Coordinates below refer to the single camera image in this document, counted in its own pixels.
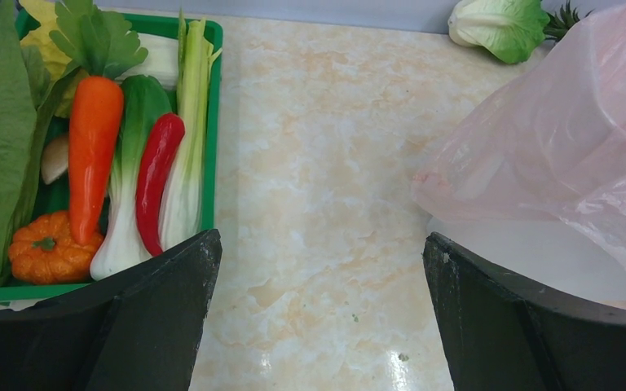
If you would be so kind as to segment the toy napa cabbage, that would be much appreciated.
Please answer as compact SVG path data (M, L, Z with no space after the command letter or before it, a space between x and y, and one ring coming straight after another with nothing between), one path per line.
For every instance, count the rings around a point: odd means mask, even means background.
M505 64L519 64L544 41L549 16L536 0L460 1L448 17L448 36L481 47Z

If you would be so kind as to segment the pink plastic bin liner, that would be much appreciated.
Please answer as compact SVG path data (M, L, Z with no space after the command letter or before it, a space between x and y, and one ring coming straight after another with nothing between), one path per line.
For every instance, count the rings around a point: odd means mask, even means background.
M626 4L580 21L480 103L412 196L443 222L562 222L626 270Z

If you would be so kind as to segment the beige toy mushroom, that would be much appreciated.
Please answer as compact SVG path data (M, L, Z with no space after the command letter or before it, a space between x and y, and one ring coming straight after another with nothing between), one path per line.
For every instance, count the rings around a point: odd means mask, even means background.
M41 178L49 185L68 171L68 133L53 138L43 149L41 158Z

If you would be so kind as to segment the red toy chili pepper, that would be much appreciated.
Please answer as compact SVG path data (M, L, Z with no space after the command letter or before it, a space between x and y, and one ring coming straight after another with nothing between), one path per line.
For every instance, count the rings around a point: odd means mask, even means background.
M183 120L172 112L152 127L139 165L135 221L142 244L155 257L163 253L159 217L171 166L185 135Z

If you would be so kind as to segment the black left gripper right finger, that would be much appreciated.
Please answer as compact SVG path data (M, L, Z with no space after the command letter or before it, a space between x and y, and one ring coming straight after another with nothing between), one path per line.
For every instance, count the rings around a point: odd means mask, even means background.
M558 291L439 233L422 254L457 390L626 390L626 310Z

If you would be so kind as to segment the orange toy carrot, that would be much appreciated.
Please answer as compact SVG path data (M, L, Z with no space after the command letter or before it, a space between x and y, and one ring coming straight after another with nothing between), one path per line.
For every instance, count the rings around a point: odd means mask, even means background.
M124 110L118 84L89 76L77 85L68 127L70 229L87 245L98 228Z

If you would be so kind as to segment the green plastic tray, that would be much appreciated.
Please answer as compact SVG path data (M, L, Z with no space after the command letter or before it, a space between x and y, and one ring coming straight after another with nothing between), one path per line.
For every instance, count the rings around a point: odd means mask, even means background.
M132 29L139 33L149 33L162 37L176 38L178 36L179 18L177 16L143 15L124 13L125 19L132 23ZM211 72L209 95L207 99L207 114L205 120L204 163L201 179L201 211L198 214L200 229L208 230L214 227L214 198L215 181L218 159L218 115L219 115L219 88L221 82L222 59L217 58ZM52 213L68 207L68 175L54 181L50 185L40 183L38 186L33 218L44 213ZM0 305L8 305L12 301L44 300L49 297L71 292L85 287L90 283L28 285L17 279L9 279L7 284L0 287Z

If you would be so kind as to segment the white trash bin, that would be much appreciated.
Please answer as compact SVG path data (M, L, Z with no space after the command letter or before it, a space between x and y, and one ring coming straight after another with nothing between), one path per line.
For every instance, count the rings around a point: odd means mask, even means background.
M591 301L626 301L626 270L562 222L443 222L432 217L427 231L559 291Z

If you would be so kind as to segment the large green leaf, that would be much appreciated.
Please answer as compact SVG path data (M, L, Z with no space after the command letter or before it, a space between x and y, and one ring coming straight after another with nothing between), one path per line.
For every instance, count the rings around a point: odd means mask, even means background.
M48 82L38 50L20 44L14 2L0 2L0 286L11 275L11 238L33 211L37 107Z

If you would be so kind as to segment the orange toy pineapple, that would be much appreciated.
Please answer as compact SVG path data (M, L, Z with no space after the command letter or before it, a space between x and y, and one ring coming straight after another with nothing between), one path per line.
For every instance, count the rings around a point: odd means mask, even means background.
M566 0L557 11L546 12L549 22L543 28L544 39L560 42L576 23L592 13L593 10L580 16L578 8L573 7L570 0Z

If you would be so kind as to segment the green bok choy toy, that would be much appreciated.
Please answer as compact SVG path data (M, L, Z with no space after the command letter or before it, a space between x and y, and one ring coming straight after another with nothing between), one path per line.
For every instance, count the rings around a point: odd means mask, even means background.
M139 166L152 127L172 111L161 83L135 75L121 83L126 102L112 162L106 236L90 265L92 279L101 280L150 258L136 224L135 193Z

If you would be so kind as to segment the white green toy celery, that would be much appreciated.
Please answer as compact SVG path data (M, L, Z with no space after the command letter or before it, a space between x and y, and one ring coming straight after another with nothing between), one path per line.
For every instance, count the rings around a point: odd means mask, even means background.
M178 115L185 135L165 186L160 240L169 249L199 231L205 167L208 98L214 45L205 37L206 20L187 21L179 14Z

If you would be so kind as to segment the small orange toy pumpkin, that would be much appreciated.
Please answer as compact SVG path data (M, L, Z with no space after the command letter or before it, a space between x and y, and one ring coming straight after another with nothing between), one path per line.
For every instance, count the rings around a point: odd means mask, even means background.
M85 282L103 238L96 230L88 244L78 244L67 211L43 214L13 235L8 249L11 273L34 285Z

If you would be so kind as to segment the yellow toy corn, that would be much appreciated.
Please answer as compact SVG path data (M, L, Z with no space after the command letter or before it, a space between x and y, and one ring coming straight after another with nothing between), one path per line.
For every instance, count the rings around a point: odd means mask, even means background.
M31 30L20 40L22 46L37 46L42 55L43 62L50 74L52 87L64 74L71 59L62 52L51 40L49 33L58 28L56 24L55 4L44 0L23 0L20 5L32 16L40 26ZM79 69L77 75L64 92L60 99L55 115L61 118L69 118L73 104L73 98L78 83L87 77L84 69Z

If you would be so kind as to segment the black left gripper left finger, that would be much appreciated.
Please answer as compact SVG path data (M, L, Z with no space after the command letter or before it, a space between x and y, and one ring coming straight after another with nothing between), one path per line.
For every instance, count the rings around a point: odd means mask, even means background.
M222 256L202 231L122 272L0 310L0 390L186 390Z

